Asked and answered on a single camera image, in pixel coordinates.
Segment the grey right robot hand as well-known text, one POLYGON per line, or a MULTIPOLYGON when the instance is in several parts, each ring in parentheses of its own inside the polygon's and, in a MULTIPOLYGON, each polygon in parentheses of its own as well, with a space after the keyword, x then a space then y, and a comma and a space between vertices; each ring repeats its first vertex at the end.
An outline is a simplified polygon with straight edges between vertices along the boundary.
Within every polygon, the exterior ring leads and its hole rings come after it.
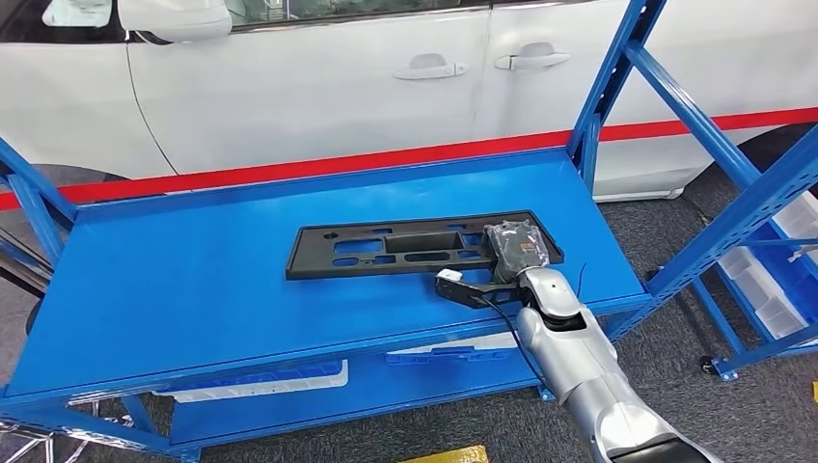
POLYGON ((551 263, 543 233, 529 219, 485 225, 483 230, 496 257, 492 270, 494 282, 514 283, 526 270, 551 263))

